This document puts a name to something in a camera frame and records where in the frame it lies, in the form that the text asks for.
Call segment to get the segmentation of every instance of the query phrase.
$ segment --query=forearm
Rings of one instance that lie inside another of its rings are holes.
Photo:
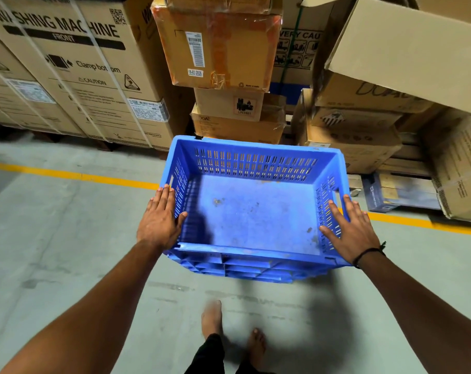
[[[428,373],[471,373],[471,320],[380,253],[360,267],[388,303]]]
[[[79,302],[40,331],[2,370],[109,373],[161,250],[136,244]]]

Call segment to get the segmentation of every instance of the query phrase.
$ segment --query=hand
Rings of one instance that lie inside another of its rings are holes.
[[[350,196],[344,195],[344,204],[351,222],[348,222],[339,212],[336,204],[329,200],[332,215],[341,227],[341,238],[338,238],[326,226],[320,226],[319,230],[331,241],[339,254],[351,264],[360,253],[369,248],[379,248],[381,243],[370,224],[367,212],[360,210],[358,202],[351,202]]]
[[[187,218],[184,211],[175,219],[175,190],[168,184],[156,191],[156,196],[147,204],[137,230],[137,242],[143,241],[161,251],[170,249],[182,231]]]

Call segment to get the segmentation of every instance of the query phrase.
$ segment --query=black bracelet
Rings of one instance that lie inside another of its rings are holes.
[[[386,254],[382,251],[384,248],[386,248],[386,242],[382,243],[379,248],[369,248],[369,249],[366,249],[364,250],[362,253],[360,253],[357,258],[355,258],[352,262],[353,266],[355,266],[355,268],[357,269],[360,269],[360,267],[358,266],[358,262],[360,261],[360,258],[363,257],[363,255],[369,253],[369,252],[379,252],[381,254],[383,254],[384,256],[386,256]]]

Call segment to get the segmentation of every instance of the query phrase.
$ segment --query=bare foot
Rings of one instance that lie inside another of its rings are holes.
[[[212,333],[223,334],[221,329],[221,302],[212,301],[206,305],[201,315],[202,335],[205,339]]]
[[[259,370],[266,351],[265,335],[259,329],[255,328],[251,332],[249,339],[247,339],[247,350],[249,362],[256,370]]]

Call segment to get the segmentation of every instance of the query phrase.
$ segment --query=gray floor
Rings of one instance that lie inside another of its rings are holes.
[[[150,182],[164,167],[147,150],[109,153],[29,136],[0,143],[0,162]],[[0,369],[133,245],[150,196],[140,188],[0,171]],[[471,317],[471,235],[374,227],[395,263]],[[114,373],[183,373],[202,343],[200,314],[210,298],[221,299],[233,343],[227,373],[253,327],[266,333],[267,369],[277,374],[425,372],[360,270],[282,285],[198,275],[162,257]]]

